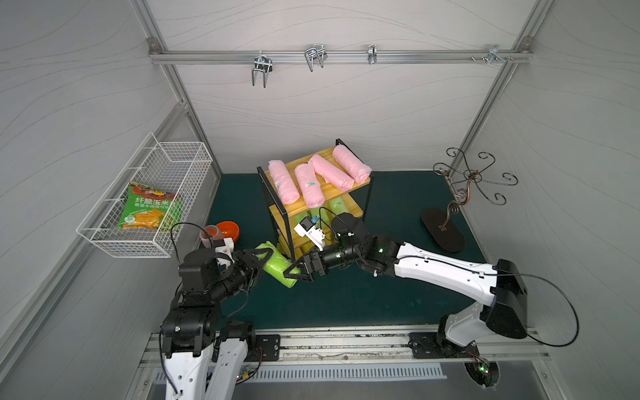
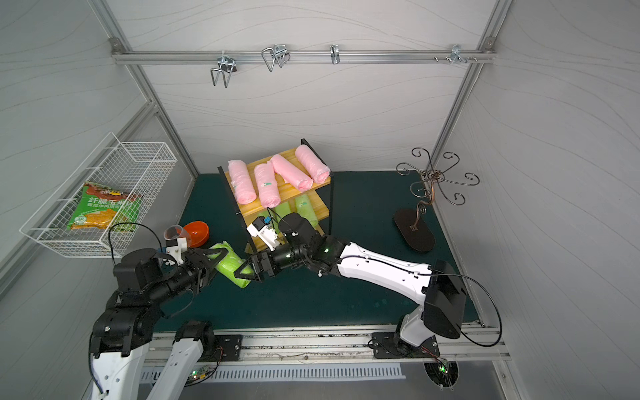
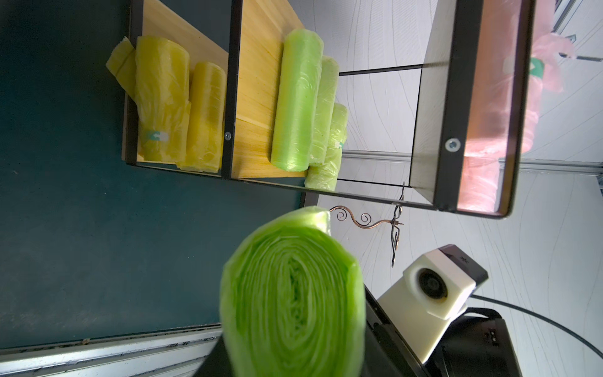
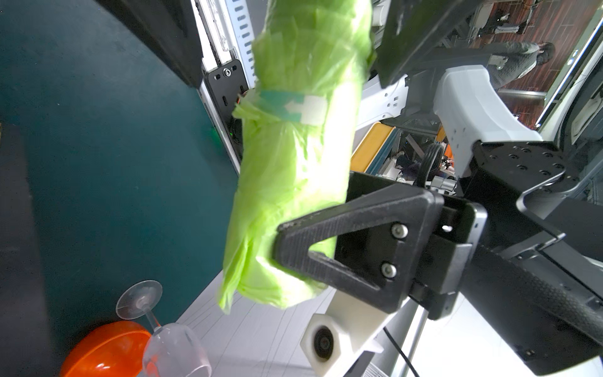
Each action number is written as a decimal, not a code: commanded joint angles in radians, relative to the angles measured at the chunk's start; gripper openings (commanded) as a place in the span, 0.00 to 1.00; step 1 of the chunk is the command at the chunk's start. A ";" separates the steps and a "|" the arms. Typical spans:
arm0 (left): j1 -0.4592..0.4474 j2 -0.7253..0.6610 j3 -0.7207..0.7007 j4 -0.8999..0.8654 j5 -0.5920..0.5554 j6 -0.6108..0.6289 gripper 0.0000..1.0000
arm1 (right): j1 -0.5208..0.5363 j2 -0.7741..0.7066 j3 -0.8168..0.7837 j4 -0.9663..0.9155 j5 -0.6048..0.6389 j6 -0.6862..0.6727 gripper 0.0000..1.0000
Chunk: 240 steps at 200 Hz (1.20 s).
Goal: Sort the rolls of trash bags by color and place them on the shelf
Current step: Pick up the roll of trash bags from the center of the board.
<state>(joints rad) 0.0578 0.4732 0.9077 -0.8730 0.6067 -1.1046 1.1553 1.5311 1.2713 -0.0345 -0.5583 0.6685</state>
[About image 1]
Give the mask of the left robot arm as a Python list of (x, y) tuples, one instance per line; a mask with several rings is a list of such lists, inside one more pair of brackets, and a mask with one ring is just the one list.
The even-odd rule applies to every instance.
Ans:
[(184, 258), (182, 286), (158, 335), (167, 399), (230, 399), (263, 363), (280, 359), (280, 336), (259, 335), (249, 321), (220, 326), (223, 303), (247, 294), (272, 256), (271, 248), (232, 255), (200, 248)]

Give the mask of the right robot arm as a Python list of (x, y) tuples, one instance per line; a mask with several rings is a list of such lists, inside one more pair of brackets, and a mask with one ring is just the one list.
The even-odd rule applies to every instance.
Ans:
[(430, 283), (459, 293), (473, 302), (441, 319), (436, 343), (441, 348), (466, 348), (491, 334), (505, 338), (528, 336), (528, 290), (516, 265), (472, 263), (373, 235), (361, 218), (336, 216), (330, 227), (336, 241), (326, 245), (324, 234), (310, 218), (295, 230), (310, 238), (312, 250), (291, 263), (285, 278), (313, 281), (335, 268), (356, 263), (373, 276), (388, 275)]

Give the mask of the pink roll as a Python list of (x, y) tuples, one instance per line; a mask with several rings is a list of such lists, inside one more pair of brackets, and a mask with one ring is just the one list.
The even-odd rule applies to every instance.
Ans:
[(343, 193), (351, 190), (355, 185), (353, 178), (318, 154), (313, 155), (308, 164), (317, 175)]
[(322, 185), (316, 173), (308, 163), (302, 163), (294, 169), (303, 200), (308, 208), (319, 208), (325, 203)]
[(332, 152), (334, 160), (346, 171), (356, 184), (364, 183), (371, 175), (370, 166), (363, 163), (344, 145), (337, 145)]
[(268, 171), (273, 180), (279, 199), (283, 205), (296, 203), (300, 199), (297, 187), (282, 160), (270, 160)]

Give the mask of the green roll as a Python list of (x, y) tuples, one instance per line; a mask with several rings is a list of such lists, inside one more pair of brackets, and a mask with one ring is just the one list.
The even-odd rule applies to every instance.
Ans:
[(301, 223), (301, 221), (303, 221), (305, 218), (308, 218), (308, 217), (309, 217), (308, 213), (297, 214), (293, 217), (294, 224), (298, 225)]
[(329, 208), (335, 215), (348, 212), (348, 206), (346, 205), (343, 197), (336, 197), (329, 201)]
[(320, 208), (313, 208), (313, 209), (311, 209), (311, 210), (309, 211), (309, 215), (310, 215), (311, 221), (312, 221), (313, 223), (318, 223), (318, 222), (322, 219), (322, 216), (321, 216), (321, 209), (320, 209)]
[(263, 269), (272, 278), (276, 279), (285, 288), (293, 288), (297, 283), (296, 279), (285, 278), (284, 272), (291, 266), (291, 262), (283, 256), (280, 251), (270, 242), (266, 241), (257, 246), (257, 250), (271, 249), (272, 255), (265, 263)]

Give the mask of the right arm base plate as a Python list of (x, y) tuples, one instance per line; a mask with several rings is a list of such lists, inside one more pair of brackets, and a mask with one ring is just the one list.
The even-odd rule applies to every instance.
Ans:
[(461, 347), (448, 340), (438, 341), (436, 333), (410, 333), (408, 347), (415, 359), (473, 358), (480, 353), (475, 342)]

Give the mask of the pink roll front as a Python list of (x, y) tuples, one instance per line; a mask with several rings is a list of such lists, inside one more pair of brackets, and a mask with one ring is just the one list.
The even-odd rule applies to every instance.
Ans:
[(332, 152), (334, 160), (346, 171), (356, 184), (364, 183), (371, 175), (370, 166), (363, 163), (344, 145), (337, 145)]

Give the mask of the green roll front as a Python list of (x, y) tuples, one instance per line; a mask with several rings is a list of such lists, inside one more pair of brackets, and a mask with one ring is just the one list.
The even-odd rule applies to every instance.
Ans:
[(313, 209), (311, 209), (311, 210), (309, 211), (309, 215), (310, 215), (311, 221), (312, 221), (313, 223), (318, 223), (318, 222), (322, 219), (322, 216), (321, 216), (321, 209), (320, 209), (320, 208), (313, 208)]

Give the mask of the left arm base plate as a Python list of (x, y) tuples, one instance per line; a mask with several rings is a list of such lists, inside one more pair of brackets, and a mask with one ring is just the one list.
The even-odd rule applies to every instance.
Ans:
[(253, 350), (246, 358), (250, 363), (276, 362), (280, 360), (280, 345), (282, 337), (279, 334), (258, 334)]

